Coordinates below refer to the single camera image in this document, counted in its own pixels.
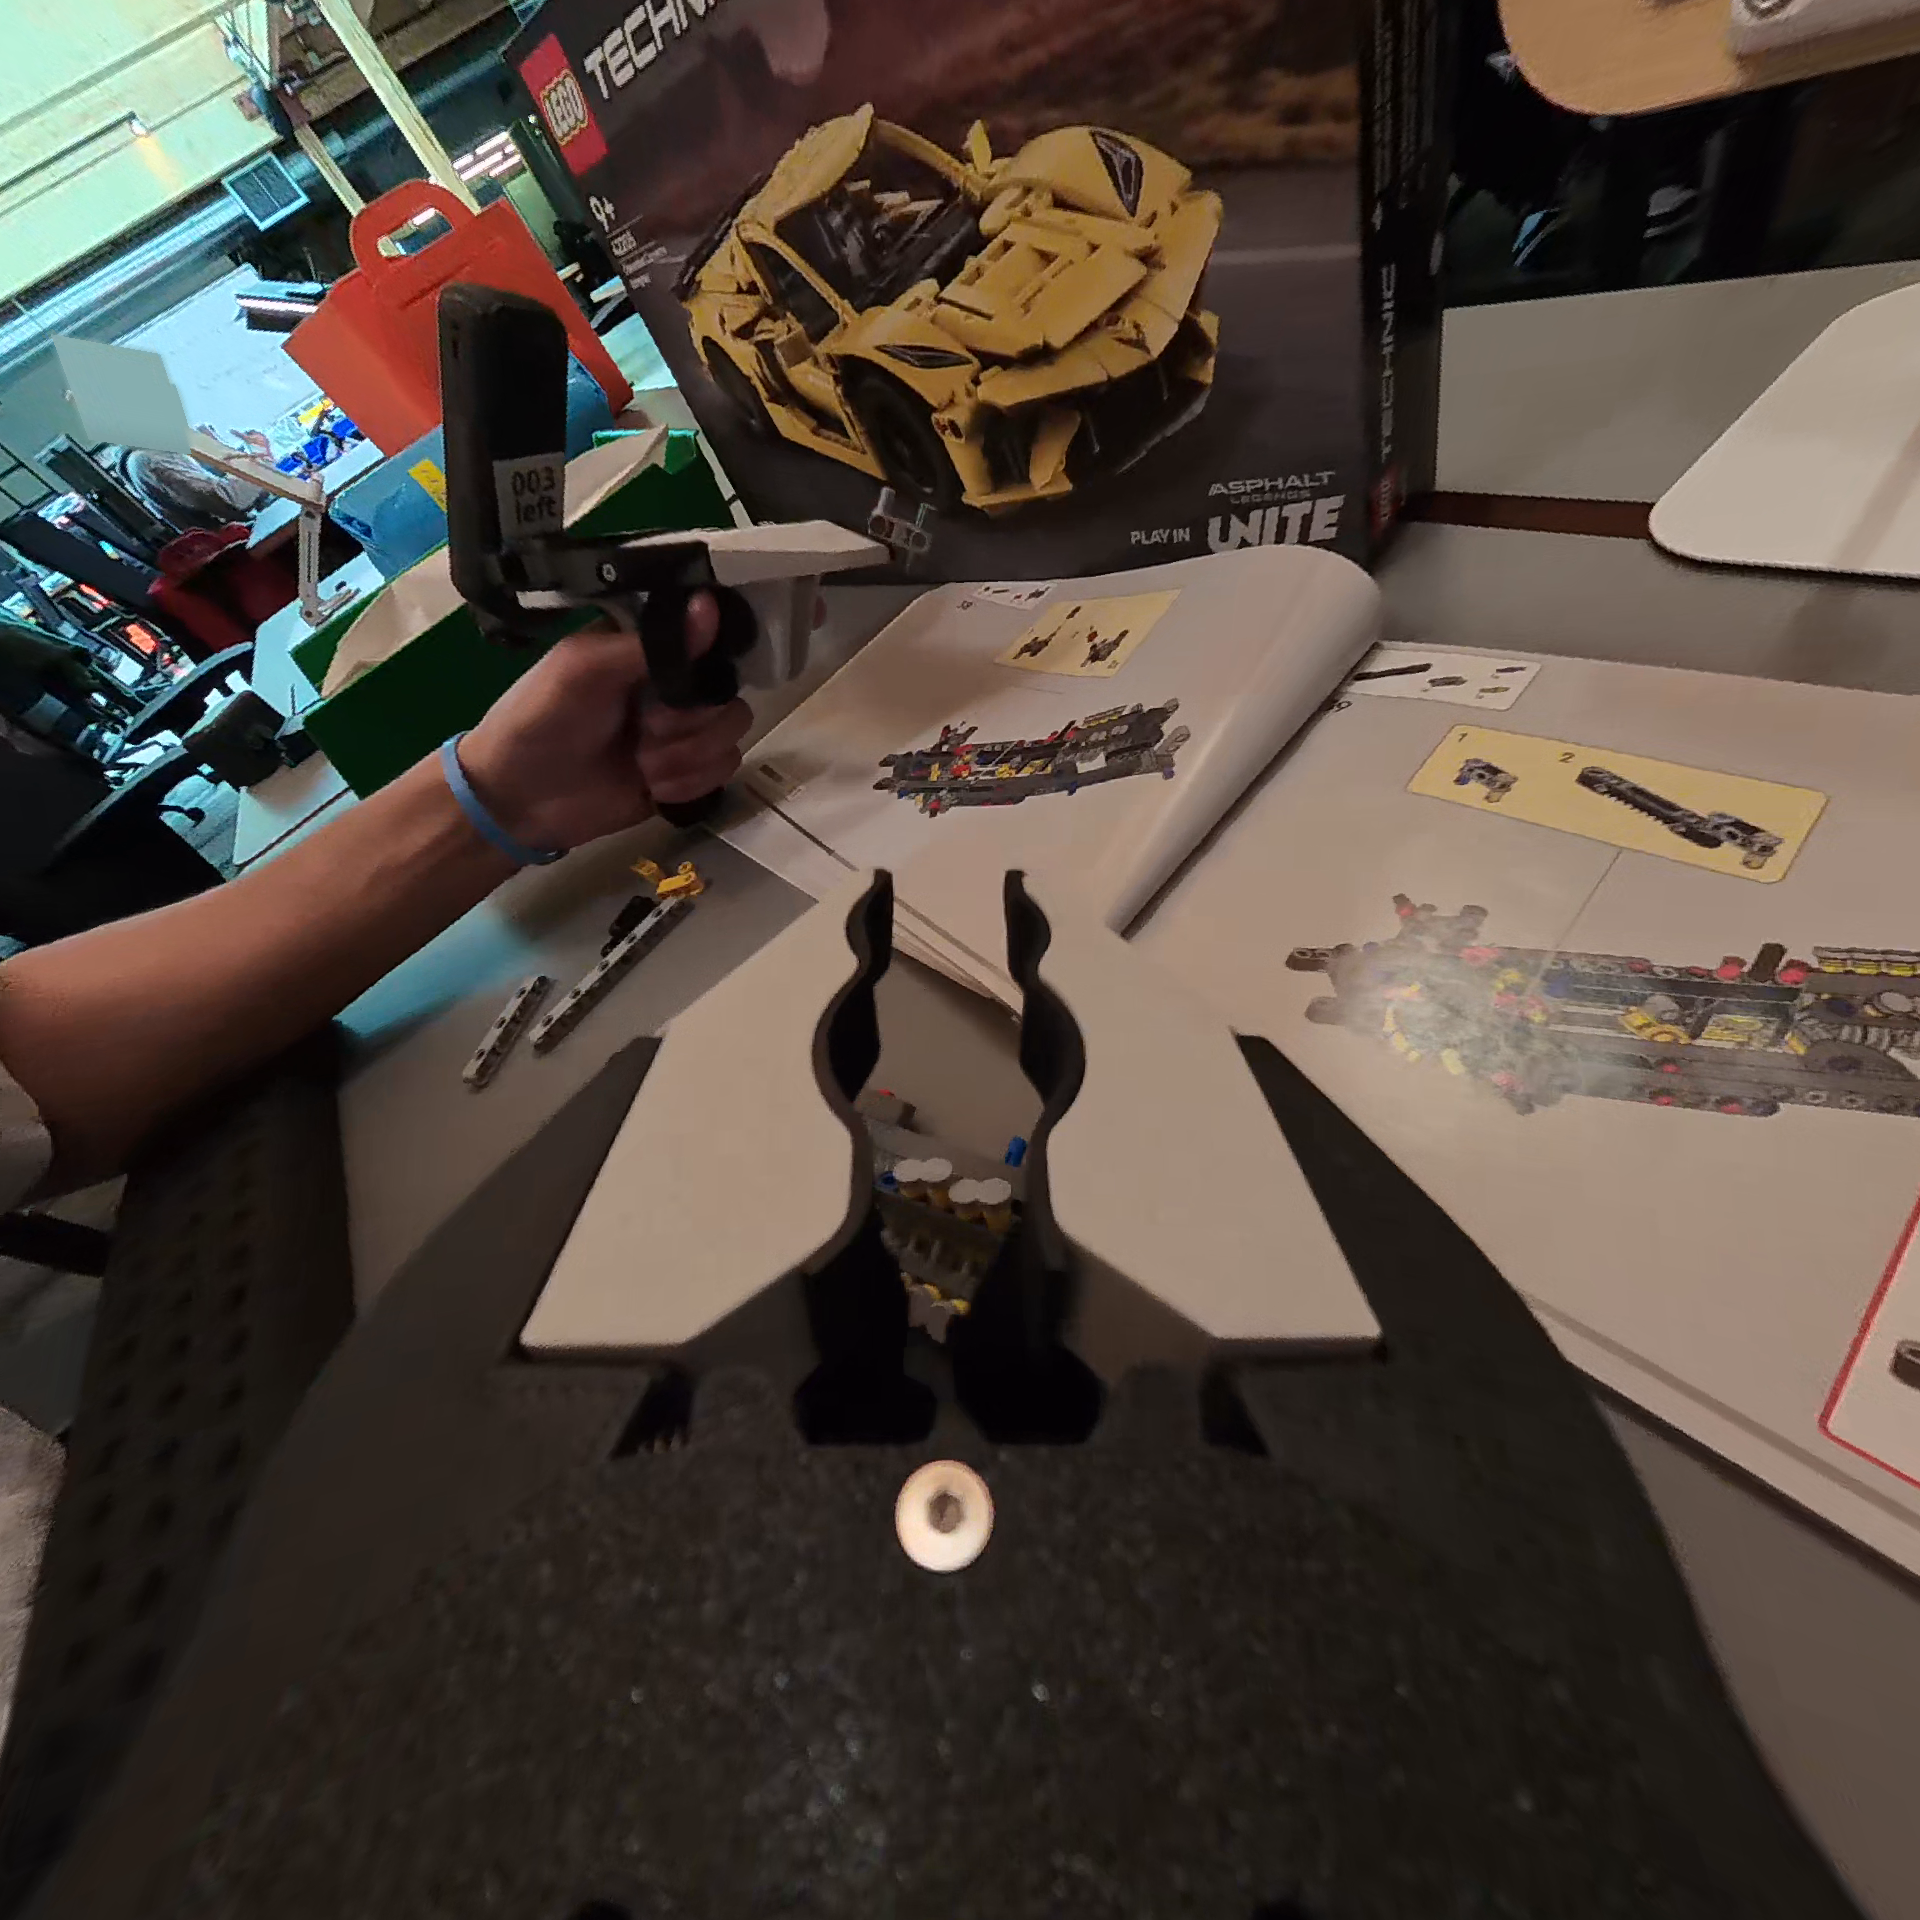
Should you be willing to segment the short grey lego beam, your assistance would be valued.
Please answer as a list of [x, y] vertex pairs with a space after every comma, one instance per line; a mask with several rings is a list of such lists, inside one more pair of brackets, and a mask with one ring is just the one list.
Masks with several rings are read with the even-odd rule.
[[533, 974], [512, 990], [463, 1066], [462, 1083], [468, 1092], [478, 1092], [495, 1078], [499, 1068], [544, 1008], [554, 987], [554, 976]]

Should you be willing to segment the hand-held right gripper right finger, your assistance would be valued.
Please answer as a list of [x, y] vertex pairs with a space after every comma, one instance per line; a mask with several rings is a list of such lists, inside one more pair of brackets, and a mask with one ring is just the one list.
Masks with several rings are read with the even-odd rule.
[[1098, 1413], [1139, 1370], [1376, 1357], [1376, 1309], [1230, 1024], [1039, 876], [1007, 871], [1000, 910], [1039, 1101], [1000, 1411]]

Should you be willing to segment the open instruction booklet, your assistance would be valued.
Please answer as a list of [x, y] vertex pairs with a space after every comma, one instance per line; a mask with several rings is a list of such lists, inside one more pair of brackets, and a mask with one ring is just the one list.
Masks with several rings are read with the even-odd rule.
[[1012, 999], [1048, 862], [1274, 1039], [1564, 1356], [1915, 1572], [1915, 698], [1387, 643], [1244, 548], [923, 591], [728, 837]]

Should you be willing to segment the blue roll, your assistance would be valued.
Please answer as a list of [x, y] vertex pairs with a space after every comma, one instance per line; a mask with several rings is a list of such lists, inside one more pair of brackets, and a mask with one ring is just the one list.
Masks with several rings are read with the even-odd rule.
[[392, 582], [447, 541], [440, 444], [428, 436], [358, 474], [328, 495], [327, 519]]

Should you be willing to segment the long grey lego beam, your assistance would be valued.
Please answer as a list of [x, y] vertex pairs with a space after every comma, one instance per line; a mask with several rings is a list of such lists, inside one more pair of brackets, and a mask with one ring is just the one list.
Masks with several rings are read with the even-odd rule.
[[651, 916], [640, 924], [629, 939], [607, 952], [598, 951], [588, 971], [575, 978], [574, 986], [570, 986], [565, 995], [558, 996], [535, 1022], [528, 1039], [533, 1053], [546, 1053], [563, 1044], [565, 1037], [582, 1020], [588, 1020], [588, 1015], [605, 996], [613, 995], [613, 987], [637, 966], [642, 955], [650, 952], [671, 926], [686, 918], [686, 912], [691, 912], [700, 898], [691, 902], [658, 902]]

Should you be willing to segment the grey lego chassis assembly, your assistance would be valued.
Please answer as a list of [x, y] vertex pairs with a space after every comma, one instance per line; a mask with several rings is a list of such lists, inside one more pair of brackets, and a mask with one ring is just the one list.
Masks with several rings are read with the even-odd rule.
[[854, 1111], [870, 1140], [880, 1244], [900, 1278], [907, 1325], [946, 1343], [1022, 1224], [1028, 1138], [979, 1154], [920, 1132], [915, 1103], [888, 1087], [861, 1092]]

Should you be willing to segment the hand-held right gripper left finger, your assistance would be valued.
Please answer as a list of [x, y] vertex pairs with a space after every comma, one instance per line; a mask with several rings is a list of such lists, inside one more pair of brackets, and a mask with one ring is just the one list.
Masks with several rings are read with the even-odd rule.
[[517, 1334], [554, 1390], [691, 1378], [798, 1323], [799, 1405], [896, 1404], [896, 1268], [858, 1116], [894, 879], [858, 871], [676, 1013]]

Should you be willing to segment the lego set box yellow car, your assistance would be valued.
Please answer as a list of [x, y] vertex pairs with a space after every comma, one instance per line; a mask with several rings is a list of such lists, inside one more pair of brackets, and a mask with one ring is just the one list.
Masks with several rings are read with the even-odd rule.
[[1434, 484], [1461, 13], [555, 2], [508, 60], [756, 520], [1370, 565]]

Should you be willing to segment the green plastic bin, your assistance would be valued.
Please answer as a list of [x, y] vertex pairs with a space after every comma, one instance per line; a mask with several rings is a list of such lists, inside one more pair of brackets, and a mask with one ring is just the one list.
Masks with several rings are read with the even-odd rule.
[[[296, 647], [316, 640], [319, 661], [327, 661], [351, 613], [373, 594]], [[408, 640], [346, 691], [310, 704], [302, 725], [349, 791], [363, 799], [434, 755], [443, 739], [476, 727], [533, 661], [535, 647], [483, 635], [463, 602], [462, 613]]]

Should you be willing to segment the black office chair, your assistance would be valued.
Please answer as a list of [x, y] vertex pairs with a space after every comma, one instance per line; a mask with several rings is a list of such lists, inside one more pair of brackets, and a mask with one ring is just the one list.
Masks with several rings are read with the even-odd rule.
[[50, 763], [5, 807], [5, 932], [43, 943], [229, 878], [242, 787], [229, 731], [252, 717], [253, 650], [231, 647], [146, 701], [101, 791]]

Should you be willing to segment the person's left hand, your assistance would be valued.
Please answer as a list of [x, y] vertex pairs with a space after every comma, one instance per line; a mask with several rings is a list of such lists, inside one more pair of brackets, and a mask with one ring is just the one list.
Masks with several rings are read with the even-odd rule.
[[669, 808], [692, 808], [741, 765], [741, 700], [669, 707], [640, 640], [592, 624], [555, 643], [466, 731], [474, 789], [520, 840], [582, 848]]

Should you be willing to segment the person's left forearm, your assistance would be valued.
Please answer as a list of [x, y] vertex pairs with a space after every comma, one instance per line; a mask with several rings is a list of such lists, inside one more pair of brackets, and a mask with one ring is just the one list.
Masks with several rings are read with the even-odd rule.
[[38, 1196], [126, 1171], [509, 874], [446, 791], [392, 789], [237, 879], [8, 958], [2, 1066], [54, 1143]]

